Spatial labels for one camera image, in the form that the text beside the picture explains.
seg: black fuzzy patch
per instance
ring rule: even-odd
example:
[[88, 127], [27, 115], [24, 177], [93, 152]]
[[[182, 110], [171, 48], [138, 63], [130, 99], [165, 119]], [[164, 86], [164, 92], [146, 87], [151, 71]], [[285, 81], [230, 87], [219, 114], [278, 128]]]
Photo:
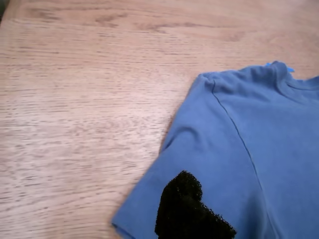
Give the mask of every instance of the black fuzzy patch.
[[159, 239], [233, 239], [236, 231], [200, 200], [200, 182], [181, 171], [163, 190], [155, 233]]

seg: blue t-shirt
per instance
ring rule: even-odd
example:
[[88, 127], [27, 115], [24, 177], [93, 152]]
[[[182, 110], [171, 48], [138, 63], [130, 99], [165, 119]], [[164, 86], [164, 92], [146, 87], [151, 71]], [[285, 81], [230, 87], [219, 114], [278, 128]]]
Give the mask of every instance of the blue t-shirt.
[[182, 170], [236, 239], [319, 238], [319, 77], [284, 63], [200, 74], [158, 159], [113, 218], [126, 239], [157, 239], [164, 187]]

